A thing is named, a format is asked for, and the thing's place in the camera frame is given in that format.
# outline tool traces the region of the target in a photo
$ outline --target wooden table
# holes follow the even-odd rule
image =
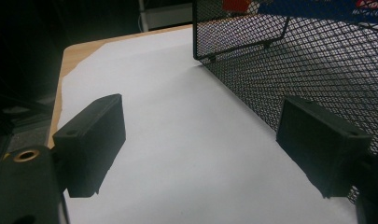
[[[57,88],[57,94],[55,96],[55,104],[54,104],[54,110],[52,113],[52,120],[51,120],[51,127],[49,130],[49,142],[48,147],[52,148],[54,147],[54,142],[52,140],[52,136],[57,132],[58,130],[58,121],[60,120],[60,115],[62,112],[62,81],[65,76],[67,76],[75,67],[84,59],[86,59],[88,56],[90,56],[92,53],[94,53],[96,50],[98,50],[101,46],[103,46],[106,43],[125,40],[125,39],[131,39],[131,38],[137,38],[144,35],[155,35],[165,32],[171,32],[181,29],[190,28],[191,25],[185,25],[185,26],[178,26],[168,29],[162,29],[157,31],[151,31],[141,34],[135,34],[135,35],[125,35],[125,36],[119,36],[109,39],[103,39],[103,40],[96,40],[92,42],[82,43],[82,44],[76,44],[73,46],[68,47],[63,52],[63,62],[61,65],[61,72],[60,72],[60,78],[58,81],[58,88]]]

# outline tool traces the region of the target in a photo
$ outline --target white tabletop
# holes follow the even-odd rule
[[[192,59],[192,30],[104,45],[63,79],[62,127],[120,93],[127,140],[100,194],[70,199],[73,224],[356,223],[324,199],[275,132]]]

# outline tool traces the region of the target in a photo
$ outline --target wire mesh basket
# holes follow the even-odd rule
[[[373,134],[378,151],[378,1],[196,0],[194,58],[273,129],[286,95]]]

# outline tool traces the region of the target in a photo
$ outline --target metal mesh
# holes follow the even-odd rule
[[[194,1],[196,59],[273,129],[284,97],[299,95],[373,134],[378,151],[378,14],[371,23],[346,22],[222,4]]]

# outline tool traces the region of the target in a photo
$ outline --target white sheet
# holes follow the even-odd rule
[[[63,80],[62,127],[120,93],[127,141],[99,195],[70,199],[73,224],[356,223],[323,199],[275,132],[192,59],[191,29],[109,43]]]

